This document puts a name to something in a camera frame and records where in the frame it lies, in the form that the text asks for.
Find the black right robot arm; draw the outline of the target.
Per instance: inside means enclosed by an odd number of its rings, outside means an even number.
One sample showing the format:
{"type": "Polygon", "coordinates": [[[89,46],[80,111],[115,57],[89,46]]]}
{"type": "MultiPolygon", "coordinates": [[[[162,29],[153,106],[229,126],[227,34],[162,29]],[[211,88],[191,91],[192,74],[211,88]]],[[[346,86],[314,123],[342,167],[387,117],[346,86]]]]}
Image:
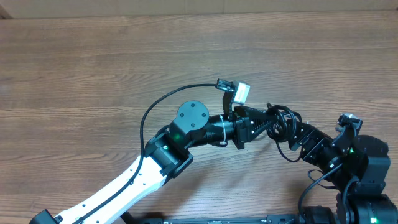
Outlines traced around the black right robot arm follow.
{"type": "Polygon", "coordinates": [[[389,146],[369,135],[361,135],[362,120],[340,117],[331,138],[312,125],[293,123],[295,134],[289,147],[303,147],[303,161],[317,166],[324,179],[339,191],[336,212],[329,221],[335,223],[397,223],[397,207],[384,194],[384,179],[391,161],[389,146]]]}

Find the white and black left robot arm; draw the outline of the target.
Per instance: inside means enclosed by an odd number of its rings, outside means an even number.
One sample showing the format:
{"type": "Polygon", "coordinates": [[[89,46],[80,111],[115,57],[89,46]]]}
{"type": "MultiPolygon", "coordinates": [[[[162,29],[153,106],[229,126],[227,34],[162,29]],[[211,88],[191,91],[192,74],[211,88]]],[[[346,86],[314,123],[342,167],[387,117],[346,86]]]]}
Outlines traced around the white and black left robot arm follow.
{"type": "Polygon", "coordinates": [[[247,106],[210,116],[203,103],[187,101],[121,175],[78,205],[56,216],[43,210],[31,223],[113,223],[146,195],[180,175],[193,162],[191,147],[225,147],[232,141],[242,149],[277,120],[274,114],[247,106]]]}

